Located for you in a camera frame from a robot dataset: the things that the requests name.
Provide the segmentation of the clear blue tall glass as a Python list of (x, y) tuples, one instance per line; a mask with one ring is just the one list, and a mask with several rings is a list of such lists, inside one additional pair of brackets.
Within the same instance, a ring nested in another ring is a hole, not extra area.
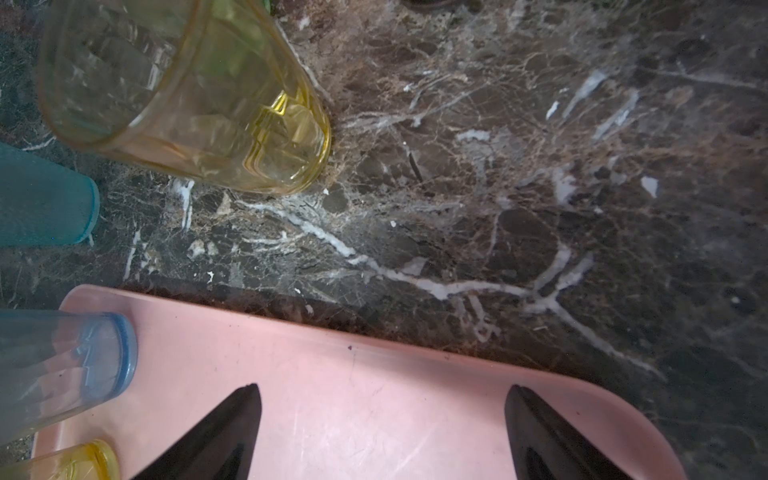
[(124, 315), (1, 311), (1, 442), (6, 444), (122, 394), (138, 361)]

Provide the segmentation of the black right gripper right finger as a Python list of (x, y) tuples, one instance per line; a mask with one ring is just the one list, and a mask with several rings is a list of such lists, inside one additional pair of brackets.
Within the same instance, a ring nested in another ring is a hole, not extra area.
[(522, 480), (629, 476), (528, 387), (513, 385), (504, 418), (515, 474)]

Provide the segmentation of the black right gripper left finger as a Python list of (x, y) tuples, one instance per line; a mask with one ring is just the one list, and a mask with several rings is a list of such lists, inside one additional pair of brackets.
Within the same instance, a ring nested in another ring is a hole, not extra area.
[(238, 388), (135, 477), (246, 480), (261, 416), (258, 385)]

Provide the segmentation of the tall yellow glass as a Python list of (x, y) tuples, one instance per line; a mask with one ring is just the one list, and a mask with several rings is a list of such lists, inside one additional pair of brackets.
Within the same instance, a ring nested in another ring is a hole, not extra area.
[(118, 459), (108, 443), (93, 440), (1, 468), (2, 480), (120, 480)]

